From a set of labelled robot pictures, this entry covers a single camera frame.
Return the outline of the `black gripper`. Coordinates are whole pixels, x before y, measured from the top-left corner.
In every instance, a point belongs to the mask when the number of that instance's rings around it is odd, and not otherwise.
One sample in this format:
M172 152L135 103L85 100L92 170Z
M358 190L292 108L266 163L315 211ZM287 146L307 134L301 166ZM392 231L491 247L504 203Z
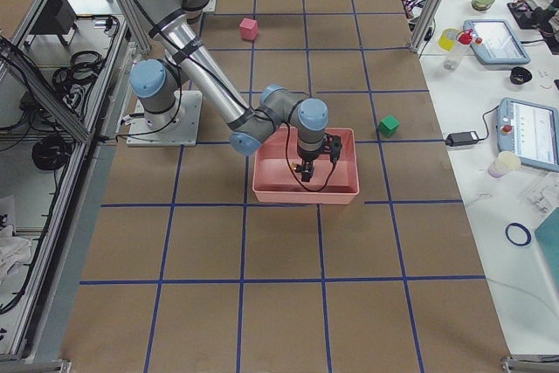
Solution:
M314 173L314 161L318 155L315 152L301 152L301 164L299 165L299 172L301 173L302 182L310 182Z

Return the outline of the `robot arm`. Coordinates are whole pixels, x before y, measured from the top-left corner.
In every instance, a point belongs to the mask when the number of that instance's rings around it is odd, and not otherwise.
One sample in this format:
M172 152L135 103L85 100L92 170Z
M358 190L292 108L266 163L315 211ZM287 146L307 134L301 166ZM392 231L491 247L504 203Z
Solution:
M337 163L342 144L326 131L328 107L322 100L274 84L262 92L257 108L241 97L190 28L194 13L210 0L132 1L143 30L162 44L166 54L165 59L141 61L130 74L135 94L145 105L154 103L156 112L166 111L164 101L184 80L191 79L231 130L230 143L240 154L252 155L286 124L297 130L297 153L302 162L295 170L302 182L311 180L319 156L328 155L331 163Z

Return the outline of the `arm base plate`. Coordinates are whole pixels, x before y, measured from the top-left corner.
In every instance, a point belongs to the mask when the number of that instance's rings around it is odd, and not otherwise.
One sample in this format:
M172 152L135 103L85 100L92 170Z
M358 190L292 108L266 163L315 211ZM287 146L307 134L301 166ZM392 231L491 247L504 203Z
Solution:
M177 90L174 106L163 114L151 114L136 101L135 113L141 114L130 122L126 144L129 147L194 147L203 104L200 91Z

